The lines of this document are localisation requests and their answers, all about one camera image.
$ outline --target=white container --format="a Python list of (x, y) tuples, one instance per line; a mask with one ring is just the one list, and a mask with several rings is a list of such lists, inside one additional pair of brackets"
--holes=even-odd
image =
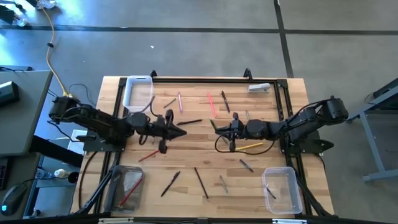
[(127, 78), (123, 106), (130, 112), (142, 111), (152, 99), (154, 86), (148, 75), (132, 75)]
[(267, 209), (273, 214), (298, 214), (303, 210), (293, 168), (267, 168), (262, 174), (262, 184)]

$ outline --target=red straw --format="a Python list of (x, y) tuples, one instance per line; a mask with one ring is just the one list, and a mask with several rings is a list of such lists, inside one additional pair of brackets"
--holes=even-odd
[(153, 156), (154, 154), (157, 154), (158, 152), (159, 152), (159, 150), (156, 150), (156, 151), (154, 151), (153, 153), (149, 154), (148, 156), (146, 156), (146, 157), (144, 157), (144, 158), (138, 160), (138, 162), (141, 162), (141, 161), (143, 161), (144, 159), (147, 159), (147, 158)]
[(121, 207), (121, 206), (126, 202), (127, 198), (130, 197), (131, 193), (137, 188), (137, 186), (139, 185), (139, 183), (141, 183), (141, 181), (142, 181), (142, 177), (141, 177), (141, 179), (139, 179), (139, 180), (137, 181), (137, 183), (135, 184), (135, 186), (132, 187), (132, 189), (130, 190), (130, 192), (129, 192), (126, 196), (124, 196), (123, 200), (122, 200), (122, 201), (120, 202), (120, 204), (119, 204), (119, 207)]
[(213, 102), (211, 101), (211, 96), (210, 96), (209, 91), (207, 91), (207, 97), (209, 98), (209, 102), (210, 102), (211, 110), (213, 111), (213, 115), (216, 118), (216, 110), (214, 110), (214, 105), (213, 105)]

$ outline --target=gray floor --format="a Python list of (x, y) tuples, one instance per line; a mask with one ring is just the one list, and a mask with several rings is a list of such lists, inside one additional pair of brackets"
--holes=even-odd
[[(50, 14), (55, 24), (73, 26), (278, 28), (271, 0), (117, 2), (59, 0), (59, 8)], [(280, 0), (280, 6), (286, 29), (398, 30), (397, 1)], [(42, 12), (25, 8), (33, 25), (48, 25)], [(50, 38), (50, 31), (0, 30), (0, 64), (46, 70), (45, 45)], [(287, 45), (294, 77), (305, 79), (310, 101), (335, 95), (353, 112), (368, 93), (397, 78), (396, 35), (289, 34)], [(147, 75), (156, 70), (159, 75), (240, 77), (249, 67), (255, 77), (287, 76), (279, 34), (58, 31), (55, 46), (51, 61), (64, 84), (86, 84), (95, 101), (104, 75)], [(51, 89), (62, 94), (55, 80)], [(87, 102), (82, 87), (72, 93)], [(37, 134), (59, 138), (45, 122), (50, 100), (46, 99)], [(68, 134), (75, 128), (62, 125)], [(325, 162), (336, 214), (397, 223), (398, 179), (369, 184), (361, 180), (376, 171), (361, 123), (324, 127), (321, 134), (335, 143), (325, 153)], [(57, 213), (54, 206), (38, 203), (44, 213)], [(65, 202), (59, 213), (69, 206)]]

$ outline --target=wooden tabletop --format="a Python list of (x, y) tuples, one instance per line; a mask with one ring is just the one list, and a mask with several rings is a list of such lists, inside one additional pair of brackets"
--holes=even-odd
[[(109, 114), (113, 113), (114, 102), (118, 90), (120, 77), (104, 77), (99, 93), (97, 108)], [(287, 79), (293, 111), (308, 104), (304, 80), (301, 78)], [(129, 138), (126, 150), (122, 154), (121, 165), (141, 167), (145, 172), (144, 189), (142, 192), (139, 209), (129, 216), (135, 217), (223, 217), (223, 218), (270, 218), (291, 217), (274, 215), (267, 210), (264, 201), (261, 174), (268, 167), (286, 166), (283, 154), (280, 153), (279, 143), (276, 142), (272, 149), (258, 156), (241, 153), (216, 152), (214, 133), (209, 119), (213, 119), (217, 126), (226, 126), (232, 120), (232, 112), (237, 112), (243, 123), (247, 118), (245, 110), (249, 111), (251, 119), (278, 121), (274, 90), (269, 93), (248, 93), (249, 84), (230, 83), (154, 83), (154, 112), (165, 114), (163, 106), (177, 97), (181, 92), (183, 113), (179, 112), (178, 100), (168, 108), (174, 111), (174, 123), (203, 119), (200, 123), (181, 126), (187, 131), (186, 136), (167, 142), (169, 147), (166, 154), (156, 154), (142, 162), (138, 160), (158, 147), (159, 140), (152, 144), (149, 137), (146, 144), (138, 144), (138, 136)], [(221, 90), (225, 92), (231, 109), (228, 113), (221, 97)], [(211, 112), (206, 91), (210, 92), (216, 110), (216, 118)], [(285, 109), (283, 92), (282, 104)], [(237, 147), (257, 143), (253, 140), (239, 140)], [(264, 145), (248, 152), (263, 151), (271, 145), (263, 141)], [(227, 150), (223, 141), (218, 143), (220, 150)], [(84, 167), (90, 155), (85, 156), (82, 164)], [(82, 202), (89, 199), (97, 187), (104, 153), (99, 152), (89, 164), (83, 180)], [(328, 184), (323, 165), (319, 158), (311, 154), (303, 154), (303, 164), (307, 178), (308, 188), (317, 200), (330, 213), (333, 207), (330, 200)], [(254, 170), (249, 172), (239, 163), (243, 159)], [(198, 169), (203, 184), (209, 195), (206, 199), (194, 171)], [(177, 171), (181, 171), (177, 180), (169, 191), (160, 197), (162, 191), (172, 180)], [(219, 176), (222, 175), (229, 194), (226, 194), (220, 184)], [(73, 198), (71, 212), (78, 210), (78, 190)]]

